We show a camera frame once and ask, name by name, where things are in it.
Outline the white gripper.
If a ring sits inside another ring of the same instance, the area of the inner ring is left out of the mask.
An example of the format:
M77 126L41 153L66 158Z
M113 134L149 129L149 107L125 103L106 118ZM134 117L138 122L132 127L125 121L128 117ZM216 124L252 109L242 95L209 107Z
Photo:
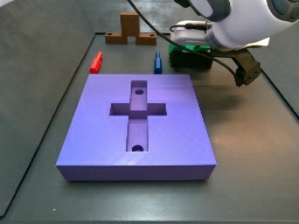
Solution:
M206 46L205 34L210 28L210 23L196 20L182 20L172 25L170 41L180 45Z

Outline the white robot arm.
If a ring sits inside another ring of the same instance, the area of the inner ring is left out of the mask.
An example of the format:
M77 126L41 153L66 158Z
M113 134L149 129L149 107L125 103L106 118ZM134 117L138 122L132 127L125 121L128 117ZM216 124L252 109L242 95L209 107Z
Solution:
M299 0L174 0L206 21L185 20L172 29L181 45L206 45L226 52L265 46L268 39L299 22Z

